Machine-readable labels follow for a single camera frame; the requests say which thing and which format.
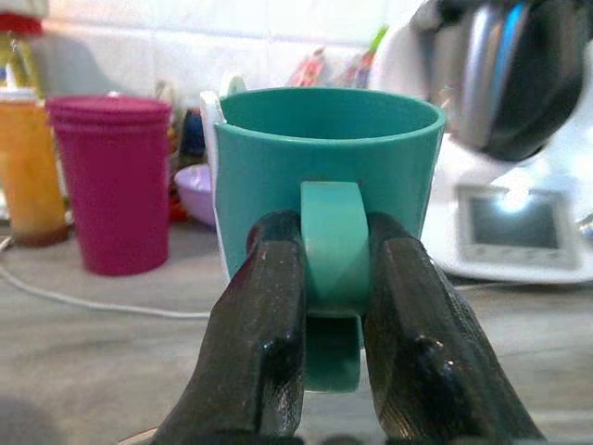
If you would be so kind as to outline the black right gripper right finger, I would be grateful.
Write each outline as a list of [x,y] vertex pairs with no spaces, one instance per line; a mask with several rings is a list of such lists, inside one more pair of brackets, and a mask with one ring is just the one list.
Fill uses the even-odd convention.
[[475,313],[421,241],[368,215],[372,291],[363,317],[375,414],[397,439],[542,439]]

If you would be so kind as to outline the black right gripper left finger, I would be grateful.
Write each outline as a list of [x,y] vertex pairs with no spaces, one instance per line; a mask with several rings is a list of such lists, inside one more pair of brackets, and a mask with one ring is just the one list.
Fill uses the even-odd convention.
[[209,316],[196,368],[152,445],[302,445],[304,248],[296,212],[262,217]]

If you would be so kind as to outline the teal plastic mug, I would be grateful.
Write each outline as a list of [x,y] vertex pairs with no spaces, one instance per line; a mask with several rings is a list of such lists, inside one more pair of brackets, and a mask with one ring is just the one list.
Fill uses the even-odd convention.
[[445,115],[404,95],[327,87],[244,91],[221,107],[216,208],[229,275],[261,217],[296,212],[306,255],[305,387],[353,391],[370,303],[367,217],[384,213],[422,233]]

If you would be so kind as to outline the lilac plastic bowl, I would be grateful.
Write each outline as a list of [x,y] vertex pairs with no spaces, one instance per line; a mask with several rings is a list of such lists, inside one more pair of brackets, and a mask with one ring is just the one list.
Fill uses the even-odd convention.
[[207,164],[180,169],[174,175],[180,200],[187,213],[207,226],[215,227],[210,170]]

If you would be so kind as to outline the white cup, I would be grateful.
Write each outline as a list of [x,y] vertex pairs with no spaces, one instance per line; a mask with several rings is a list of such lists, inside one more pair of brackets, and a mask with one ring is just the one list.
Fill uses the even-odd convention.
[[237,71],[229,70],[225,71],[222,75],[218,91],[207,90],[200,94],[200,116],[202,120],[207,150],[208,168],[210,172],[212,208],[214,211],[217,240],[221,255],[221,266],[226,282],[230,281],[229,267],[226,261],[218,211],[216,208],[216,191],[219,170],[219,149],[216,126],[226,122],[226,118],[221,107],[221,99],[238,93],[243,93],[245,90],[246,84],[243,76]]

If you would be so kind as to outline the magenta plastic cup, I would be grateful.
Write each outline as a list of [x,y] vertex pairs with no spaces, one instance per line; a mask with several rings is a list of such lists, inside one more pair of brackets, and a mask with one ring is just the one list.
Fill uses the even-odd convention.
[[171,107],[126,95],[45,103],[57,139],[84,267],[144,273],[169,256]]

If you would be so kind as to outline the dark blue bottle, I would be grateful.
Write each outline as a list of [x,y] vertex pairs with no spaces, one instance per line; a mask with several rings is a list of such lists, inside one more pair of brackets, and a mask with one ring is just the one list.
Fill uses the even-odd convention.
[[202,118],[197,108],[188,108],[184,114],[180,151],[200,159],[206,152]]

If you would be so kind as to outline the white kitchen appliance with display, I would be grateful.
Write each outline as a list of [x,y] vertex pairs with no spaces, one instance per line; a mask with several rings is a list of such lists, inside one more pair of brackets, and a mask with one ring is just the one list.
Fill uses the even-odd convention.
[[593,0],[403,0],[369,86],[441,108],[422,241],[446,273],[593,282]]

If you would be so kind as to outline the colourful packet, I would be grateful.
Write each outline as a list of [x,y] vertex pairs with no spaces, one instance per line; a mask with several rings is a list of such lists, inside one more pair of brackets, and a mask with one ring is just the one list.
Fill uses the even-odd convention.
[[388,29],[382,26],[363,52],[346,61],[327,56],[324,46],[316,48],[299,61],[285,85],[366,89],[374,57]]

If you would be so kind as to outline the orange liquid bottle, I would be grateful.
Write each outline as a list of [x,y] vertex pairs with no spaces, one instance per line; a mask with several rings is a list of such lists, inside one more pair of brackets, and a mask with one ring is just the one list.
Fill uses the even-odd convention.
[[0,181],[18,244],[46,247],[68,238],[52,134],[31,88],[0,87]]

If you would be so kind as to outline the red lidded jar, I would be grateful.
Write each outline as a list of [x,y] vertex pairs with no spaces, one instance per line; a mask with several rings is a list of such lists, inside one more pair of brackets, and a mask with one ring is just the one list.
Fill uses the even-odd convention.
[[31,88],[45,98],[32,52],[32,42],[44,34],[42,22],[30,14],[0,11],[0,88]]

